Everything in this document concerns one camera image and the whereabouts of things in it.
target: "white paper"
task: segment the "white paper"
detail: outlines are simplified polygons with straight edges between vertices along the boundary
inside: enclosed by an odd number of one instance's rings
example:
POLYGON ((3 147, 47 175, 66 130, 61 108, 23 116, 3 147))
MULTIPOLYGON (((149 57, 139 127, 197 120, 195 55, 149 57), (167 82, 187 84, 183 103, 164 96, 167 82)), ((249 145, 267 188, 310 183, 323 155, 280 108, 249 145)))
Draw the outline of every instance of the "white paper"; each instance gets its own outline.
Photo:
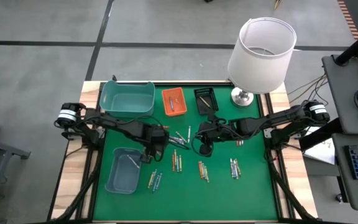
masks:
MULTIPOLYGON (((312 133, 319 129, 318 127, 310 127, 307 134, 312 133)), ((327 162, 329 164, 335 165, 335 147, 333 139, 327 139, 320 144, 313 146, 303 153, 304 156, 317 159, 319 161, 327 162)))

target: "gray floor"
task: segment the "gray floor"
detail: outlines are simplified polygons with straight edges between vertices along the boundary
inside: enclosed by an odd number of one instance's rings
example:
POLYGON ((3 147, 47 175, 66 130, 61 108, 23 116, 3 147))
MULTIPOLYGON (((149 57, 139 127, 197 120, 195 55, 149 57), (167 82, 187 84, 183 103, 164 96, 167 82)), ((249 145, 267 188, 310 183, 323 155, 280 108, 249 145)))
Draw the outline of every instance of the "gray floor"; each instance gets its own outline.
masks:
MULTIPOLYGON (((0 0, 0 40, 96 41, 108 0, 0 0)), ((249 18, 290 23, 297 45, 345 46, 353 42, 336 0, 115 0, 105 42, 233 44, 249 18)), ((46 219, 67 142, 52 122, 63 102, 78 101, 93 48, 0 46, 0 141, 32 151, 12 160, 1 191, 0 219, 46 219)), ((338 52, 293 53, 288 91, 323 74, 321 57, 338 52)), ((230 50, 102 48, 92 80, 216 80, 227 77, 230 50)), ((294 99, 302 91, 290 95, 294 99)), ((330 102, 328 85, 320 95, 330 102)), ((306 93, 299 103, 307 98, 306 93)), ((311 177, 320 218, 358 223, 358 211, 339 205, 332 179, 311 177)))

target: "silver lamp base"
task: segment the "silver lamp base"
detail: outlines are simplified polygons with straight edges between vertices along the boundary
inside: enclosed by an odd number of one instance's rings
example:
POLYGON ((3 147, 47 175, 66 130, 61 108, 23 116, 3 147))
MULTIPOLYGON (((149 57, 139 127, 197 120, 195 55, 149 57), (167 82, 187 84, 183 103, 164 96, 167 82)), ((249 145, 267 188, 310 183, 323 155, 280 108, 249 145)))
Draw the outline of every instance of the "silver lamp base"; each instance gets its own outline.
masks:
POLYGON ((231 91, 230 99, 234 106, 242 108, 245 106, 249 106, 252 103, 252 101, 254 100, 254 94, 248 93, 238 87, 235 87, 231 91))

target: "plastic container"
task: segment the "plastic container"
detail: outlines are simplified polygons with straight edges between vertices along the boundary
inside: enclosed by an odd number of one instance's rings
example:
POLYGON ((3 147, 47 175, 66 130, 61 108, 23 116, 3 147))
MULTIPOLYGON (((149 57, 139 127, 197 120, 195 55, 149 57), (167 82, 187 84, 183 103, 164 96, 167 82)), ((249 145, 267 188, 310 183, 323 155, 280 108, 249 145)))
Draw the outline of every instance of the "plastic container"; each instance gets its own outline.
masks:
POLYGON ((164 103, 165 114, 168 116, 185 114, 187 111, 183 89, 180 87, 162 90, 162 100, 164 103))
POLYGON ((110 177, 104 187, 108 192, 132 194, 135 192, 139 181, 142 153, 137 149, 128 148, 116 148, 113 153, 114 161, 112 162, 110 177))
POLYGON ((117 118, 150 116, 154 111, 154 84, 120 85, 108 81, 100 97, 100 107, 117 118))
POLYGON ((275 18, 250 19, 241 30, 227 70, 230 81, 241 90, 268 93, 285 79, 296 34, 275 18))
POLYGON ((215 111, 219 110, 218 102, 216 101, 214 89, 212 87, 194 90, 194 96, 196 98, 197 109, 200 115, 215 113, 215 111), (200 97, 202 97, 211 108, 205 105, 200 97))

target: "green mat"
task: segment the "green mat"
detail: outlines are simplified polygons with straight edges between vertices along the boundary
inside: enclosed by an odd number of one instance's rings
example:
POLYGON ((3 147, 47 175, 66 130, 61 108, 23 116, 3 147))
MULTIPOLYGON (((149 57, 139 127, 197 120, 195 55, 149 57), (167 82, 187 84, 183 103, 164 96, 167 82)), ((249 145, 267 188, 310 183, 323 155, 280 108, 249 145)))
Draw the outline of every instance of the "green mat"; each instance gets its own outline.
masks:
MULTIPOLYGON (((169 126, 170 134, 175 131, 187 138, 198 130, 206 116, 197 111, 193 90, 202 87, 183 87, 186 114, 168 117, 164 113, 161 90, 167 87, 156 86, 154 114, 163 125, 169 126)), ((225 119, 259 117, 257 100, 240 109, 230 102, 232 87, 214 87, 219 105, 217 116, 225 119)), ((152 119, 145 122, 155 123, 152 119)), ((98 193, 94 210, 94 220, 277 220, 275 201, 269 169, 264 160, 264 140, 262 133, 236 146, 234 141, 215 143, 211 157, 201 157, 192 150, 177 149, 182 156, 183 172, 172 172, 174 146, 169 145, 161 162, 142 164, 137 190, 130 195, 108 192, 106 185, 113 161, 113 150, 117 147, 142 149, 139 143, 125 138, 121 133, 108 131, 103 152, 98 193), (238 180, 231 177, 230 158, 237 158, 242 176, 238 180), (198 161, 208 168, 209 183, 200 179, 198 161), (157 169, 163 172, 159 189, 152 193, 147 189, 151 173, 157 169)))

